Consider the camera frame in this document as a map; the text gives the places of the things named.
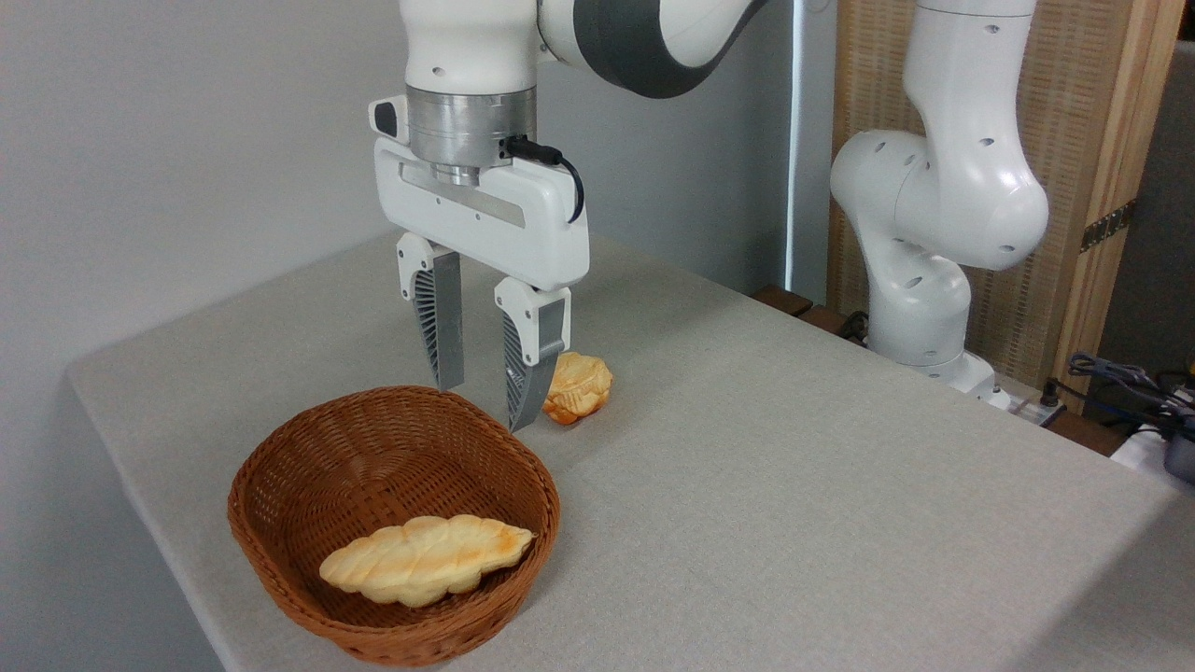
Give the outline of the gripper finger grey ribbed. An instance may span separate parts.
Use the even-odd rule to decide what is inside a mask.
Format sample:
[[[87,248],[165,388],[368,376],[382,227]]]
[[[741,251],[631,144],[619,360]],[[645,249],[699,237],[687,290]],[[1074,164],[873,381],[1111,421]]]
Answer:
[[[456,387],[465,380],[460,255],[412,232],[402,236],[396,251],[402,297],[413,304],[436,386]]]
[[[503,312],[508,426],[519,430],[541,413],[556,359],[570,347],[571,292],[538,291],[505,277],[496,285],[495,303]]]

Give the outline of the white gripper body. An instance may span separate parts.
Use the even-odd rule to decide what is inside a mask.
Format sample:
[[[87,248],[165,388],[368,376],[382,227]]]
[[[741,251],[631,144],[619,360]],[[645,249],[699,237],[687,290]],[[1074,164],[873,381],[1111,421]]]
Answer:
[[[483,171],[478,187],[454,187],[393,139],[376,139],[374,166],[385,216],[402,230],[538,289],[576,285],[589,271],[589,230],[586,216],[572,216],[565,171],[515,159]]]

